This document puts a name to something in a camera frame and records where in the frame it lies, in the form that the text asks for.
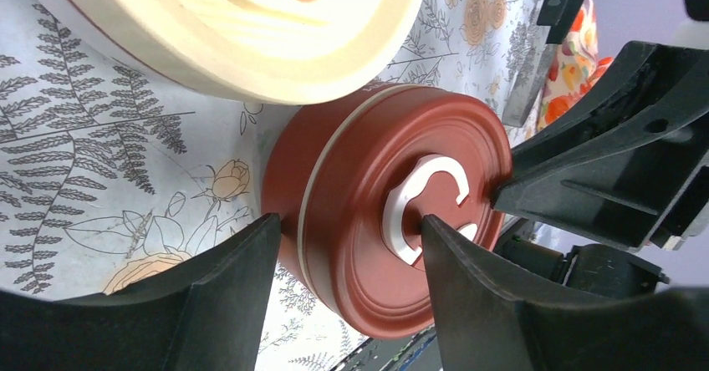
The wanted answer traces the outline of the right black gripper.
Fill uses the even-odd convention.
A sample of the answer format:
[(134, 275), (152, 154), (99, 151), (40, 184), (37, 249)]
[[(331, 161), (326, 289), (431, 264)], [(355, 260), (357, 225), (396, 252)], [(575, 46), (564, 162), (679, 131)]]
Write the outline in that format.
[(708, 224), (708, 52), (627, 43), (579, 102), (512, 155), (494, 209), (605, 245), (558, 252), (533, 241), (535, 222), (517, 219), (494, 253), (598, 296), (653, 294), (670, 278), (628, 252), (678, 250)]

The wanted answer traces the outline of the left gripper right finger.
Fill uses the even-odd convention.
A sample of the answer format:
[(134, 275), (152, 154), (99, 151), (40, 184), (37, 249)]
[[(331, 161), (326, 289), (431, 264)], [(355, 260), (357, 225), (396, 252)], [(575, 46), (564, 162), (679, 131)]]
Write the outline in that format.
[(421, 232), (445, 370), (708, 367), (704, 287), (602, 297), (535, 275), (437, 216), (425, 216)]

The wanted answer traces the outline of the cream round lid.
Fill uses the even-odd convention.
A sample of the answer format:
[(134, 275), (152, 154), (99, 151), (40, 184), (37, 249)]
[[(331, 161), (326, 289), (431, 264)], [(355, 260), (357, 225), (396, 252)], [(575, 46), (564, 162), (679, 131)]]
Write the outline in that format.
[(149, 70), (224, 99), (319, 104), (373, 79), (422, 0), (69, 0)]

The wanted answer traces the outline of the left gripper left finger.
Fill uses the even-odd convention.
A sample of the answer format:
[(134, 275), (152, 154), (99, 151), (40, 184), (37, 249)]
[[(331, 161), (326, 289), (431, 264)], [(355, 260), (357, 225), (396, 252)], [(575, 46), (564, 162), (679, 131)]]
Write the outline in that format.
[(281, 241), (267, 214), (111, 295), (1, 295), (4, 370), (252, 370)]

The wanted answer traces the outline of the red round lid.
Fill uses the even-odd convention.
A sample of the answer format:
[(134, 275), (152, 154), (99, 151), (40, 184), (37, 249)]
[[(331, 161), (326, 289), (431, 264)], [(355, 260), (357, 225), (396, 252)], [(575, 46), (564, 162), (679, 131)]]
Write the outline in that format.
[(433, 321), (422, 218), (491, 248), (502, 226), (492, 191), (511, 173), (508, 138), (481, 100), (413, 84), (367, 86), (308, 107), (337, 119), (298, 210), (306, 286), (357, 331), (400, 338)]

